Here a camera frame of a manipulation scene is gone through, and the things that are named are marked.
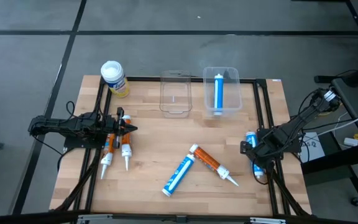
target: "caulk tube label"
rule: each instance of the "caulk tube label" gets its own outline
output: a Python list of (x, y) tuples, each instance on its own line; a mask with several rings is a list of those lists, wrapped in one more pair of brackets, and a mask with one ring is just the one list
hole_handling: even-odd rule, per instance
[(223, 76), (221, 74), (215, 75), (214, 87), (214, 115), (222, 115), (223, 107)]
[(165, 195), (170, 197), (173, 194), (176, 187), (178, 187), (180, 181), (184, 178), (187, 171), (190, 169), (191, 165), (193, 165), (194, 160), (195, 158), (193, 155), (188, 154), (185, 157), (185, 159), (181, 162), (179, 167), (176, 169), (175, 173), (168, 180), (168, 183), (165, 184), (164, 188), (162, 189), (162, 192)]
[[(246, 141), (252, 145), (253, 148), (258, 145), (256, 134), (254, 132), (248, 132), (246, 134)], [(255, 165), (252, 167), (252, 170), (254, 171), (254, 174), (257, 178), (260, 178), (264, 174), (264, 170), (262, 170), (259, 166)]]

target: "wooden table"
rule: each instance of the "wooden table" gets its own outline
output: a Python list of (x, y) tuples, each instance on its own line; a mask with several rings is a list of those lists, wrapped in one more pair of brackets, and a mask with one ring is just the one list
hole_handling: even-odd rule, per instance
[[(84, 76), (75, 114), (92, 111), (99, 79), (100, 76), (96, 75)], [(133, 156), (129, 171), (125, 170), (121, 150), (114, 154), (112, 165), (103, 180), (100, 180), (101, 167), (98, 169), (92, 212), (234, 216), (272, 214), (268, 187), (254, 180), (249, 159), (239, 152), (245, 133), (259, 127), (252, 85), (241, 84), (243, 109), (225, 119), (207, 116), (202, 83), (191, 84), (193, 109), (189, 117), (184, 119), (164, 118), (159, 109), (159, 82), (129, 82), (129, 85), (130, 95), (125, 98), (112, 97), (109, 109), (114, 114), (118, 106), (123, 107), (125, 114), (132, 116), (132, 124), (139, 128), (131, 133)], [(275, 124), (287, 122), (289, 115), (281, 81), (267, 80), (267, 86)], [(171, 197), (164, 195), (161, 192), (163, 186), (194, 143), (227, 167), (240, 186), (220, 179), (200, 161), (196, 161), (175, 193)], [(75, 149), (63, 158), (50, 208), (59, 206), (76, 185), (84, 151)], [(301, 206), (311, 212), (299, 162), (286, 154), (282, 167), (286, 186)], [(80, 208), (84, 208), (86, 193), (87, 186)], [(282, 212), (278, 187), (276, 194)]]

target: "caulk tube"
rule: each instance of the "caulk tube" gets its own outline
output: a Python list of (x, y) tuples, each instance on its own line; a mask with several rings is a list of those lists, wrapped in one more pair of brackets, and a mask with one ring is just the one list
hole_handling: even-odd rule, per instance
[(214, 88), (214, 115), (222, 115), (223, 107), (223, 76), (221, 74), (215, 75)]
[[(256, 134), (254, 132), (247, 132), (246, 133), (246, 141), (252, 145), (252, 148), (255, 148), (258, 145)], [(259, 166), (255, 165), (252, 167), (252, 170), (256, 176), (256, 178), (260, 178), (264, 175), (264, 170), (262, 170)]]
[(183, 179), (183, 177), (186, 175), (187, 171), (190, 169), (191, 165), (194, 163), (194, 156), (188, 154), (185, 159), (181, 162), (179, 167), (176, 169), (175, 173), (171, 176), (171, 178), (168, 180), (168, 183), (165, 184), (164, 188), (162, 189), (162, 192), (170, 197), (175, 189), (178, 187), (180, 181)]
[(102, 174), (100, 179), (103, 179), (104, 173), (106, 172), (107, 166), (111, 165), (112, 161), (112, 154), (114, 153), (114, 148), (112, 146), (112, 140), (114, 139), (113, 134), (108, 134), (106, 138), (106, 143), (104, 144), (103, 148), (103, 157), (100, 160), (100, 164), (103, 165), (102, 167)]
[(237, 182), (229, 175), (230, 172), (197, 144), (194, 144), (190, 148), (190, 152), (193, 153), (201, 162), (204, 162), (208, 168), (217, 172), (222, 179), (230, 180), (233, 184), (238, 186)]
[[(122, 118), (124, 119), (125, 123), (130, 124), (131, 123), (131, 116), (129, 115), (124, 115), (122, 116)], [(131, 150), (131, 134), (125, 134), (124, 137), (122, 137), (122, 154), (121, 156), (125, 158), (125, 168), (128, 171), (128, 163), (129, 163), (129, 158), (132, 157), (132, 150)]]

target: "transparent plastic bin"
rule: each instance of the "transparent plastic bin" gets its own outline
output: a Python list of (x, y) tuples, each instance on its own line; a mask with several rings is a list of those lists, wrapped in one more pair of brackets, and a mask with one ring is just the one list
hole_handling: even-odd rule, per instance
[(166, 118), (186, 118), (191, 104), (191, 75), (189, 71), (161, 73), (160, 110)]
[[(223, 107), (214, 108), (214, 78), (223, 75)], [(242, 108), (239, 72), (231, 67), (206, 67), (203, 70), (204, 103), (210, 116), (230, 116)]]

